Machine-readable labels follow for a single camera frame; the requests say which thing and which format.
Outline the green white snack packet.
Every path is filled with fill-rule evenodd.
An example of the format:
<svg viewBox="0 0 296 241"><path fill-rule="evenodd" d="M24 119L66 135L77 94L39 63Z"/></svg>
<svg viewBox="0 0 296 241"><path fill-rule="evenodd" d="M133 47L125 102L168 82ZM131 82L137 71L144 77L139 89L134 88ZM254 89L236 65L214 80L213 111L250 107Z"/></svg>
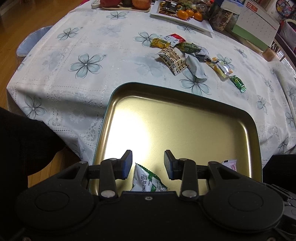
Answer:
<svg viewBox="0 0 296 241"><path fill-rule="evenodd" d="M132 189L134 192L165 192L168 190L160 178L142 165L135 164Z"/></svg>

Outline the white hawthorn candy packet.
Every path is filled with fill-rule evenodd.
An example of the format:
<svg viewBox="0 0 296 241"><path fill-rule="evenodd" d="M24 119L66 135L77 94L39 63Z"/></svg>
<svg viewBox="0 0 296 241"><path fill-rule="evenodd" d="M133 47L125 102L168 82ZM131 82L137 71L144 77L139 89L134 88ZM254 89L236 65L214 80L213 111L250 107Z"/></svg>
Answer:
<svg viewBox="0 0 296 241"><path fill-rule="evenodd" d="M237 160L225 160L222 162L222 165L228 167L233 171L237 171L236 163L237 163Z"/></svg>

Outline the green foil candy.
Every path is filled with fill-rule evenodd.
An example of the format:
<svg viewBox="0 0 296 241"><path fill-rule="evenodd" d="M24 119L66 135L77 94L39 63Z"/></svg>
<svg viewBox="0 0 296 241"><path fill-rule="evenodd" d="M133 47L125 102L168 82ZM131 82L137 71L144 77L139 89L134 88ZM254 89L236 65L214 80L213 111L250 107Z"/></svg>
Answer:
<svg viewBox="0 0 296 241"><path fill-rule="evenodd" d="M230 76L229 79L236 86L236 88L240 90L241 93L244 93L246 91L246 87L239 77L234 75Z"/></svg>

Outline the yellow silver snack packet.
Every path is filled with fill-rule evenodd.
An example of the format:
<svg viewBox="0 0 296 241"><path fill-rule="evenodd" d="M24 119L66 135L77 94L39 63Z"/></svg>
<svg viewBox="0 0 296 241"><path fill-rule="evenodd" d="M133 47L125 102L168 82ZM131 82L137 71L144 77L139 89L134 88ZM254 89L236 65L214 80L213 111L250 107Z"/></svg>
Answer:
<svg viewBox="0 0 296 241"><path fill-rule="evenodd" d="M206 58L206 63L210 66L222 79L227 79L233 73L230 67L228 67L222 60L217 57Z"/></svg>

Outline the silver grey snack bar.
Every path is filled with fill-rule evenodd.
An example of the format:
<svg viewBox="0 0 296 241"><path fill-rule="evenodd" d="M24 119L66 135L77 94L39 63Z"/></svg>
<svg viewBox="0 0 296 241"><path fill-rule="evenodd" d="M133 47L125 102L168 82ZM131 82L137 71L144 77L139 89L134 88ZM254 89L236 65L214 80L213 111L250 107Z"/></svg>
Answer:
<svg viewBox="0 0 296 241"><path fill-rule="evenodd" d="M201 63L196 57L190 54L185 54L185 60L189 70L195 77L199 79L208 79L208 76L205 74Z"/></svg>

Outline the brown patterned biscuit packet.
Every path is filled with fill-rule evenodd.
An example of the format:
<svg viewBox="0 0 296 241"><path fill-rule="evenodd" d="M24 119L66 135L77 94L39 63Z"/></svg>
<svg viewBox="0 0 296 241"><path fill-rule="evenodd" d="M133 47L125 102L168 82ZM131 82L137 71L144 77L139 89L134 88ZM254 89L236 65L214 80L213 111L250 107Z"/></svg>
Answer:
<svg viewBox="0 0 296 241"><path fill-rule="evenodd" d="M178 75L188 66L186 62L177 54L172 47L167 47L158 52L158 56L165 65L170 69L173 75Z"/></svg>

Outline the black white cow packet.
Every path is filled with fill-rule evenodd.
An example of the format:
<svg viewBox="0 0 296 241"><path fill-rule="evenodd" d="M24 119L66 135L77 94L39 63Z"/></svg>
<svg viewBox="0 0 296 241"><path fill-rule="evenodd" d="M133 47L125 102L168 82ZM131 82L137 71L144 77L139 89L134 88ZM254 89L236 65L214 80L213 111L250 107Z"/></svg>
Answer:
<svg viewBox="0 0 296 241"><path fill-rule="evenodd" d="M201 47L194 55L200 62L212 62L207 49L204 47Z"/></svg>

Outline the green garlic peas packet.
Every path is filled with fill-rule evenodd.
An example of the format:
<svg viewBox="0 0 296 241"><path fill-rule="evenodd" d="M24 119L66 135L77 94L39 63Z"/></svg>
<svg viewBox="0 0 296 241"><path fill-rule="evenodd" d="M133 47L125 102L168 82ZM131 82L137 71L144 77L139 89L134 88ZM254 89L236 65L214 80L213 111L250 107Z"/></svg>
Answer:
<svg viewBox="0 0 296 241"><path fill-rule="evenodd" d="M188 42L181 42L176 45L176 48L179 49L181 52L187 53L187 54L195 54L201 51L201 47L194 43L188 43Z"/></svg>

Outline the gold candy wrapper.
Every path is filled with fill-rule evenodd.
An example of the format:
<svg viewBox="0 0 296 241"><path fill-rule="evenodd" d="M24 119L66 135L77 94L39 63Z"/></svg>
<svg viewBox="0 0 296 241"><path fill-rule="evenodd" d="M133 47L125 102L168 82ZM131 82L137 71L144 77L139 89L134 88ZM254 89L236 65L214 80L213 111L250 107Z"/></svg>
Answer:
<svg viewBox="0 0 296 241"><path fill-rule="evenodd" d="M152 39L152 41L150 43L150 47L160 48L160 49L168 48L168 47L170 47L170 45L171 44L169 42L162 40L160 38L154 38L154 39Z"/></svg>

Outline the red white snack packet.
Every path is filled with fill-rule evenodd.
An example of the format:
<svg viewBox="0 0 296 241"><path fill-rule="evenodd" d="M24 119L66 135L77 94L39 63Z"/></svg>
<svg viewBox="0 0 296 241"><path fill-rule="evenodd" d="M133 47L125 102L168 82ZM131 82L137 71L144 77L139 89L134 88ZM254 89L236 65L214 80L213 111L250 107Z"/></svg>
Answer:
<svg viewBox="0 0 296 241"><path fill-rule="evenodd" d="M175 45L185 42L186 40L178 34L170 34L167 36L160 37L161 40L166 41L170 44L171 47L175 47Z"/></svg>

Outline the white floral tablecloth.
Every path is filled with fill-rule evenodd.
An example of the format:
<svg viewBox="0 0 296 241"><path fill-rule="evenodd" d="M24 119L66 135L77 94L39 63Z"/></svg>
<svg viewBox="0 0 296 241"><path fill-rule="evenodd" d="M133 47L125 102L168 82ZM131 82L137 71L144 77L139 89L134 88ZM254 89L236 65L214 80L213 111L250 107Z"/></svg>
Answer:
<svg viewBox="0 0 296 241"><path fill-rule="evenodd" d="M241 93L207 65L207 79L173 75L151 48L176 33L226 63L246 86ZM43 121L83 160L91 161L109 98L119 85L141 82L187 91L247 111L259 133L262 161L295 153L295 79L235 40L139 11L103 11L85 3L37 42L7 85L10 111Z"/></svg>

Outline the right mandarin orange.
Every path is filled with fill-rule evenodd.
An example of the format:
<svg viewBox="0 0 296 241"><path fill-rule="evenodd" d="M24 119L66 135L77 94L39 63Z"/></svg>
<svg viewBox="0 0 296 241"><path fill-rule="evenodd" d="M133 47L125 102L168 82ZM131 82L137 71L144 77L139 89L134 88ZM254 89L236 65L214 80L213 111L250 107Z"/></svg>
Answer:
<svg viewBox="0 0 296 241"><path fill-rule="evenodd" d="M193 18L194 18L195 20L197 20L197 21L200 21L200 22L203 21L203 16L202 16L202 14L201 14L200 12L196 12L196 13L194 13Z"/></svg>

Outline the blue chair cushion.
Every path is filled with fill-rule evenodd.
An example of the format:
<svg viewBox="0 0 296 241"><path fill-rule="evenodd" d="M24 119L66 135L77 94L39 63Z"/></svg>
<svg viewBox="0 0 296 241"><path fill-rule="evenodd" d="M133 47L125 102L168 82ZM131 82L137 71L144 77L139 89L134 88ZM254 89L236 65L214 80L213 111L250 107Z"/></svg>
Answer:
<svg viewBox="0 0 296 241"><path fill-rule="evenodd" d="M17 57L26 57L37 42L39 42L51 28L52 26L42 27L25 37L16 50Z"/></svg>

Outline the desk calendar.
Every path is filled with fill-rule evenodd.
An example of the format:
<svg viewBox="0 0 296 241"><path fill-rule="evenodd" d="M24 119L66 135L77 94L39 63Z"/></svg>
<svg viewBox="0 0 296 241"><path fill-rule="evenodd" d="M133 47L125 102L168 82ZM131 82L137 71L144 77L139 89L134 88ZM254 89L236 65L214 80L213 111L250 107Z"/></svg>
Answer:
<svg viewBox="0 0 296 241"><path fill-rule="evenodd" d="M264 51L273 43L279 27L279 22L258 3L245 1L232 32Z"/></svg>

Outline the black chocolate packet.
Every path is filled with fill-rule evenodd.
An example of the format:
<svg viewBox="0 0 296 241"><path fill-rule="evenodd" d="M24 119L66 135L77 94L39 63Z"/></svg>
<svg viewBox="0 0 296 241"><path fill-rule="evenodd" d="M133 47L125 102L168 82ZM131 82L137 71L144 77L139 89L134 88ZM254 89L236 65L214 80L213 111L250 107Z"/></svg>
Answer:
<svg viewBox="0 0 296 241"><path fill-rule="evenodd" d="M161 8L166 11L176 11L177 3L174 1L165 1L164 3L162 3Z"/></svg>

